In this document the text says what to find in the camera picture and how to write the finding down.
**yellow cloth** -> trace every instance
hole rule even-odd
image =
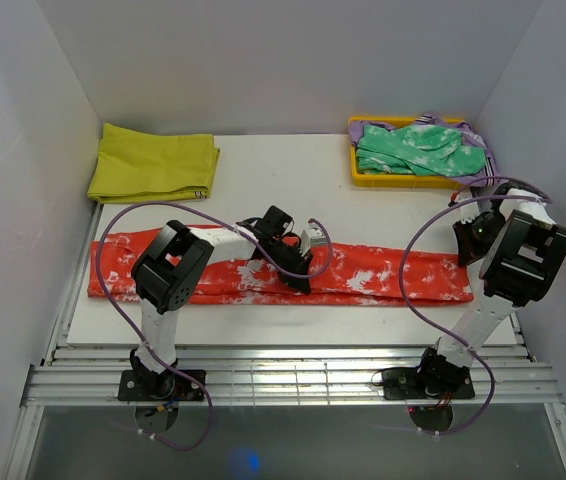
[[[101,203],[207,198],[218,156],[212,135],[148,135],[106,123],[87,196]]]

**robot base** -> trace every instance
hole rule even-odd
[[[205,370],[183,370],[190,377],[196,378],[205,385]],[[174,375],[174,389],[166,398],[157,399],[148,394],[138,382],[134,370],[125,370],[121,374],[117,399],[121,402],[161,402],[165,403],[178,398],[179,402],[200,402],[205,397],[200,388],[182,377]]]
[[[436,400],[437,395],[426,395],[422,386],[416,381],[417,367],[395,367],[381,372],[381,384],[383,385],[383,397],[386,400]],[[467,383],[461,386],[452,395],[452,400],[470,400],[475,397],[472,380],[468,378]]]

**yellow plastic bin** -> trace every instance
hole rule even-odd
[[[348,125],[354,121],[369,120],[371,122],[391,123],[396,128],[407,127],[418,117],[351,117]],[[444,118],[447,123],[462,122],[461,118]],[[389,187],[389,188],[446,188],[456,190],[461,186],[460,183],[446,177],[438,175],[393,175],[391,173],[368,175],[360,173],[356,166],[356,149],[350,145],[350,162],[352,168],[352,178],[357,187]]]

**red floral fabric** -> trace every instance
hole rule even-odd
[[[102,272],[108,289],[119,301],[138,301],[132,265],[159,229],[108,235],[103,247]],[[96,278],[98,242],[91,246],[88,296],[104,297]],[[276,270],[263,260],[237,260],[209,265],[192,304],[268,305],[403,305],[397,272],[402,250],[366,245],[333,244],[330,267],[310,280],[312,293],[303,295],[283,285]],[[328,249],[312,249],[310,273],[325,264]],[[405,284],[411,299],[420,305],[469,302],[472,291],[465,268],[456,255],[413,252],[408,258]]]

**folded cloth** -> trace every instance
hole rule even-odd
[[[132,265],[154,239],[158,229],[110,234],[103,246],[101,266],[107,288],[117,300],[138,301]],[[96,248],[91,246],[88,296],[103,297],[96,277]],[[282,284],[275,268],[263,260],[236,260],[209,265],[189,303],[268,305],[402,305],[398,268],[402,250],[365,245],[333,244],[329,268],[310,280],[312,293],[300,294]],[[310,272],[325,264],[327,247],[312,249]],[[472,300],[465,268],[457,256],[412,252],[405,270],[411,299],[420,305],[449,305]]]
[[[349,134],[350,141],[354,147],[358,145],[359,140],[361,139],[361,137],[363,137],[363,128],[365,127],[365,125],[375,125],[377,127],[382,127],[388,131],[396,130],[396,127],[394,125],[385,122],[374,122],[369,120],[351,122],[349,125]],[[422,115],[421,117],[416,119],[412,123],[412,125],[438,125],[441,127],[454,128],[456,130],[459,130],[463,135],[463,145],[479,147],[483,149],[483,151],[485,152],[486,160],[485,167],[474,175],[462,175],[459,177],[454,177],[454,179],[459,183],[469,183],[473,180],[479,180],[481,178],[498,175],[498,169],[496,166],[496,160],[494,159],[494,154],[489,149],[483,138],[476,132],[474,132],[474,130],[472,130],[472,127],[469,123],[459,122],[450,124],[437,115],[426,113],[425,115]],[[477,187],[485,187],[494,184],[495,180],[486,178],[483,181],[478,181],[475,185]]]
[[[212,135],[148,135],[106,123],[87,196],[101,203],[207,198],[218,155]]]
[[[366,125],[356,156],[368,173],[412,173],[457,177],[485,167],[481,148],[462,145],[461,132],[437,125],[410,125],[388,131]]]

